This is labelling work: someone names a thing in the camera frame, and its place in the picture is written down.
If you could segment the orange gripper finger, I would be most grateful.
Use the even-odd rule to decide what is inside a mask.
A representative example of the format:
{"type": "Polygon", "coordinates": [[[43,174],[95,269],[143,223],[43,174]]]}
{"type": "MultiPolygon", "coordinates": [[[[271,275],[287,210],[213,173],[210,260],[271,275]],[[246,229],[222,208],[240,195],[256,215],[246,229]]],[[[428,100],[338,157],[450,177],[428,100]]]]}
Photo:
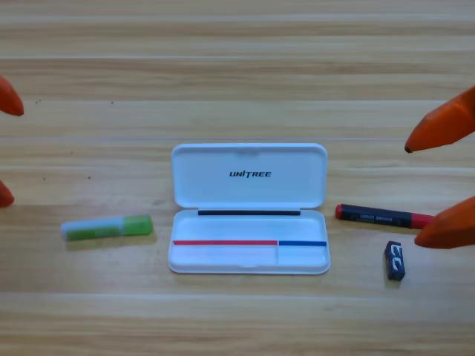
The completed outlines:
{"type": "Polygon", "coordinates": [[[14,196],[10,189],[0,181],[0,207],[8,207],[14,202],[14,196]]]}
{"type": "Polygon", "coordinates": [[[408,153],[451,145],[474,132],[474,87],[427,113],[409,135],[408,153]]]}
{"type": "Polygon", "coordinates": [[[0,109],[12,116],[22,116],[24,105],[14,87],[3,77],[0,77],[0,109]]]}
{"type": "Polygon", "coordinates": [[[415,237],[424,248],[458,248],[474,244],[474,197],[437,214],[415,237]]]}

